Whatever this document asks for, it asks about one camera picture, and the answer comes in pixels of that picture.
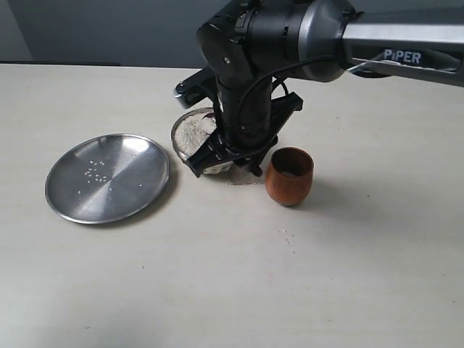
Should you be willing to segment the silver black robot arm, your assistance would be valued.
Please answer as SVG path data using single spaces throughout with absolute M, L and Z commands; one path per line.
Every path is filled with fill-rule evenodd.
M 302 108 L 289 78 L 329 83 L 344 73 L 463 84 L 463 9 L 368 14 L 348 1 L 231 1 L 196 39 L 206 66 L 176 86 L 185 107 L 213 103 L 216 129 L 185 161 L 196 176 L 233 162 L 254 175 Z

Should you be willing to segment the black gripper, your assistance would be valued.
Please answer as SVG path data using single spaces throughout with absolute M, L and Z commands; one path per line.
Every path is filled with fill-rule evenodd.
M 255 154 L 235 161 L 246 174 L 261 177 L 267 151 L 276 144 L 278 132 L 291 115 L 300 111 L 303 100 L 294 92 L 272 98 L 271 77 L 239 83 L 216 77 L 215 109 L 217 130 L 187 160 L 186 165 L 197 177 L 205 170 L 232 162 L 239 154 Z

